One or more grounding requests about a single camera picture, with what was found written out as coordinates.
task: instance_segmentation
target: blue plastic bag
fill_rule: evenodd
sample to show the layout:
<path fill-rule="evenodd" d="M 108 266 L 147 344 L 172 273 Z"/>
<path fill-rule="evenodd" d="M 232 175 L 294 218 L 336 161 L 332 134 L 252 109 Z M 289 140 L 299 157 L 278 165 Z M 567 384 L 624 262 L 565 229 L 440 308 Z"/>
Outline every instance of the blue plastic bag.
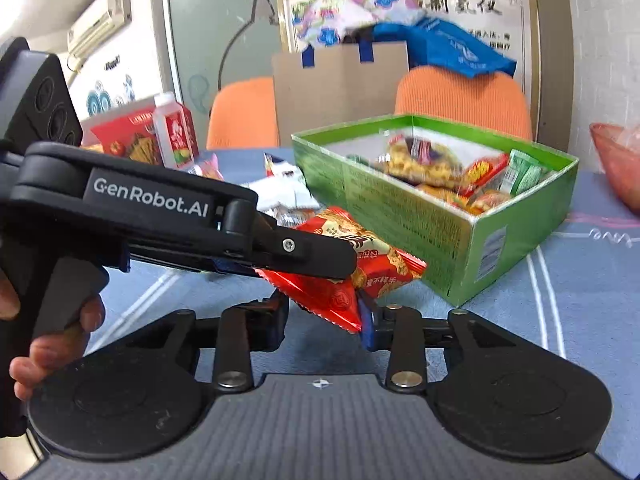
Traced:
<path fill-rule="evenodd" d="M 457 25 L 425 18 L 415 25 L 379 23 L 373 41 L 406 41 L 409 67 L 435 65 L 469 78 L 504 72 L 513 77 L 516 62 L 504 57 Z"/>

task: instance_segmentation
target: orange chair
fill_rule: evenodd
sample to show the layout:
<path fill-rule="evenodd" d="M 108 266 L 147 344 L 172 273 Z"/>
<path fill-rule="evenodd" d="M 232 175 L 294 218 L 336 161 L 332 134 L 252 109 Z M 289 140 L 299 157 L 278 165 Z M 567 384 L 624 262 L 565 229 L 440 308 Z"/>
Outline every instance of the orange chair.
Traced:
<path fill-rule="evenodd" d="M 279 144 L 273 78 L 238 81 L 218 92 L 209 119 L 208 150 Z"/>
<path fill-rule="evenodd" d="M 524 94 L 502 72 L 469 79 L 434 66 L 414 68 L 398 85 L 396 114 L 439 117 L 533 139 Z"/>

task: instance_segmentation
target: finger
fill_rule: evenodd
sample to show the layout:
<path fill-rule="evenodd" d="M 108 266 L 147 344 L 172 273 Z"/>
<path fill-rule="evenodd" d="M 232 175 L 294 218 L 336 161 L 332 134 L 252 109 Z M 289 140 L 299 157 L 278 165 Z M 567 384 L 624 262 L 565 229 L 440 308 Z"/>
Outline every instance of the finger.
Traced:
<path fill-rule="evenodd" d="M 80 310 L 80 325 L 85 332 L 98 330 L 104 322 L 104 304 L 100 296 L 87 301 Z"/>
<path fill-rule="evenodd" d="M 89 335 L 79 324 L 67 328 L 62 334 L 44 335 L 31 343 L 29 357 L 47 370 L 61 368 L 84 354 Z"/>
<path fill-rule="evenodd" d="M 9 364 L 9 375 L 28 388 L 33 388 L 47 376 L 47 371 L 28 357 L 16 357 Z"/>
<path fill-rule="evenodd" d="M 19 311 L 20 299 L 15 293 L 14 286 L 0 270 L 0 319 L 13 319 Z"/>
<path fill-rule="evenodd" d="M 33 388 L 28 388 L 21 383 L 15 383 L 14 394 L 16 397 L 18 397 L 18 399 L 26 402 L 27 400 L 31 399 L 31 396 L 33 395 Z"/>

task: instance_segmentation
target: white line pattern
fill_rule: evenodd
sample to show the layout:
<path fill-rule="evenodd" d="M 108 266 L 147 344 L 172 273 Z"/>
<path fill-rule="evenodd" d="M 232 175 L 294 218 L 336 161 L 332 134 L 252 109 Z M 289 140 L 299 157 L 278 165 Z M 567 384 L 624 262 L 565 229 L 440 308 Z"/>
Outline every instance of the white line pattern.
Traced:
<path fill-rule="evenodd" d="M 634 243 L 640 242 L 640 238 L 632 238 L 628 233 L 611 233 L 606 231 L 604 234 L 599 229 L 592 229 L 588 233 L 567 233 L 564 231 L 554 231 L 556 236 L 562 238 L 592 238 L 594 240 L 608 240 L 610 243 L 619 245 L 622 242 L 631 249 Z"/>
<path fill-rule="evenodd" d="M 533 287 L 533 295 L 536 297 L 536 309 L 538 311 L 538 322 L 540 324 L 541 346 L 545 350 L 549 350 L 549 339 L 546 333 L 545 310 L 542 307 L 542 295 L 540 294 L 540 288 L 538 286 L 538 277 L 536 276 L 536 269 L 533 266 L 533 260 L 531 259 L 530 254 L 527 254 L 527 265 L 529 266 L 529 276 L 531 278 L 531 286 Z"/>
<path fill-rule="evenodd" d="M 562 323 L 560 322 L 560 313 L 558 312 L 558 304 L 556 303 L 556 292 L 553 285 L 551 285 L 551 277 L 549 276 L 549 270 L 546 267 L 545 256 L 542 254 L 540 246 L 536 247 L 538 252 L 538 258 L 540 259 L 540 267 L 542 268 L 542 275 L 545 277 L 546 291 L 549 294 L 549 302 L 551 303 L 551 314 L 554 317 L 554 325 L 556 326 L 556 341 L 558 342 L 558 353 L 560 357 L 566 359 L 566 351 L 564 350 L 564 334 L 562 333 Z"/>
<path fill-rule="evenodd" d="M 182 277 L 182 273 L 177 271 L 173 276 L 171 276 L 168 280 L 166 280 L 158 290 L 142 305 L 137 309 L 130 317 L 127 319 L 127 322 L 123 324 L 118 331 L 116 332 L 116 339 L 120 339 L 124 336 L 129 328 L 142 316 L 149 307 L 152 306 L 169 288 L 177 282 Z"/>
<path fill-rule="evenodd" d="M 122 315 L 120 316 L 119 319 L 116 320 L 115 323 L 113 323 L 105 332 L 104 334 L 102 334 L 100 336 L 100 339 L 98 339 L 98 341 L 96 341 L 94 344 L 91 345 L 91 348 L 89 348 L 85 354 L 91 354 L 92 352 L 95 352 L 98 348 L 101 348 L 110 338 L 111 336 L 114 334 L 114 332 L 116 332 L 117 329 L 119 329 L 119 327 L 121 325 L 123 325 L 124 322 L 126 322 L 127 317 L 129 317 L 131 314 L 133 314 L 137 309 L 140 308 L 140 306 L 142 304 L 144 304 L 151 296 L 153 296 L 153 294 L 156 292 L 156 290 L 158 290 L 158 288 L 160 288 L 162 286 L 163 283 L 165 283 L 168 279 L 170 279 L 172 276 L 174 276 L 175 274 L 177 274 L 177 270 L 174 269 L 169 269 L 167 270 L 162 276 L 160 276 L 143 294 L 142 296 L 140 296 L 127 310 L 125 310 Z"/>

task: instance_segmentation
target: green cardboard box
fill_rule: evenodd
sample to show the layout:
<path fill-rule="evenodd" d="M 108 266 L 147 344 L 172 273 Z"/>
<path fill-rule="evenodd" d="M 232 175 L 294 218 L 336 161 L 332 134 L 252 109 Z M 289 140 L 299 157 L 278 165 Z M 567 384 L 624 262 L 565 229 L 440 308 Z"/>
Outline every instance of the green cardboard box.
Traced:
<path fill-rule="evenodd" d="M 346 158 L 357 154 L 372 159 L 385 153 L 388 137 L 383 132 L 389 130 L 427 137 L 444 134 L 462 147 L 471 141 L 507 153 L 520 150 L 555 173 L 503 206 L 473 216 Z M 578 171 L 577 158 L 547 146 L 418 116 L 295 134 L 293 149 L 318 200 L 346 209 L 388 243 L 425 260 L 423 281 L 455 306 L 497 280 L 564 221 Z"/>

